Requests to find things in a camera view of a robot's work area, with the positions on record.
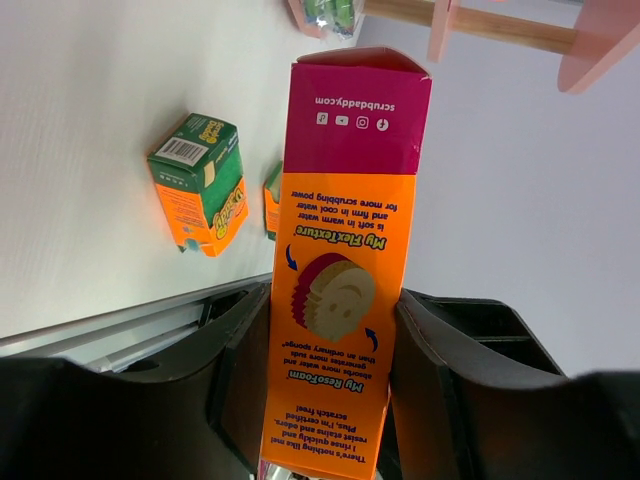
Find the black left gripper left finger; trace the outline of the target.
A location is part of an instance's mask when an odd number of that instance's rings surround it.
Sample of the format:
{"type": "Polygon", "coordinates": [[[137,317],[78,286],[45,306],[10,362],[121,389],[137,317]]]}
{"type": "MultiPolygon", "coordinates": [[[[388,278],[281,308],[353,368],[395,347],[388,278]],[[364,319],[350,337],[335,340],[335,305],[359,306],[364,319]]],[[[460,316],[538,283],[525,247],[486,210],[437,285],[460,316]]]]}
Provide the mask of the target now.
{"type": "Polygon", "coordinates": [[[251,479],[266,400],[270,287],[120,373],[1,362],[5,479],[251,479]]]}

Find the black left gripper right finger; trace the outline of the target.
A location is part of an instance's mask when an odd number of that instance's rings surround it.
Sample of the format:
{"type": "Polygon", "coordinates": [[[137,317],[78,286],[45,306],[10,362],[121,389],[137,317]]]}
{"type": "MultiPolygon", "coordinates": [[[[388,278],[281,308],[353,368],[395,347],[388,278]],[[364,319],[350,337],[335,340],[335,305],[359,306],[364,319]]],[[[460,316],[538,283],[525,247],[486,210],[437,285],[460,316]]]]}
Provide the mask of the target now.
{"type": "Polygon", "coordinates": [[[395,309],[385,479],[635,479],[639,375],[565,375],[496,300],[406,290],[395,309]]]}

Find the green orange sponge pack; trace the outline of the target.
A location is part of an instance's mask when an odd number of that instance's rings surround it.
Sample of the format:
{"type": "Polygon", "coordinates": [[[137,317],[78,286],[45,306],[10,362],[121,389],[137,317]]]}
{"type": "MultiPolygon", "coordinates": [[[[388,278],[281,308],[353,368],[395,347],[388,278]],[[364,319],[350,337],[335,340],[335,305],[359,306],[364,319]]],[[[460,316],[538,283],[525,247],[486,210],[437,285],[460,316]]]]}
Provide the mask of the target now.
{"type": "Polygon", "coordinates": [[[177,247],[220,255],[249,214],[237,127],[191,113],[148,152],[147,163],[177,247]]]}

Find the pink orange sponge pack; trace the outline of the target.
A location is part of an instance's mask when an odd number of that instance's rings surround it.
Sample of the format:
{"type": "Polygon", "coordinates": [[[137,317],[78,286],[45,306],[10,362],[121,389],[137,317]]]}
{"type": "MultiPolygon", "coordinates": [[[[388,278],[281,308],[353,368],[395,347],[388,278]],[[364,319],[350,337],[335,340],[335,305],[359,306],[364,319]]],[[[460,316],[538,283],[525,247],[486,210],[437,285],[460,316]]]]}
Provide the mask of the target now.
{"type": "Polygon", "coordinates": [[[376,475],[431,88],[387,47],[292,66],[261,455],[296,473],[376,475]]]}

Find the blue green sponge pack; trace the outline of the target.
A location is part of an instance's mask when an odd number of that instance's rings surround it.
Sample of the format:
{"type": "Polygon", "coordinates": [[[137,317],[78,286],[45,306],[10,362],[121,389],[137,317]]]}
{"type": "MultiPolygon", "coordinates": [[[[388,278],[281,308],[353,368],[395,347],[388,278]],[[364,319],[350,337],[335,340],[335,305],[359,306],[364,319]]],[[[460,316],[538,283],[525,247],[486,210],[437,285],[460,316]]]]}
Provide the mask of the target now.
{"type": "Polygon", "coordinates": [[[305,26],[343,39],[354,36],[364,8],[359,0],[302,0],[300,4],[305,26]]]}

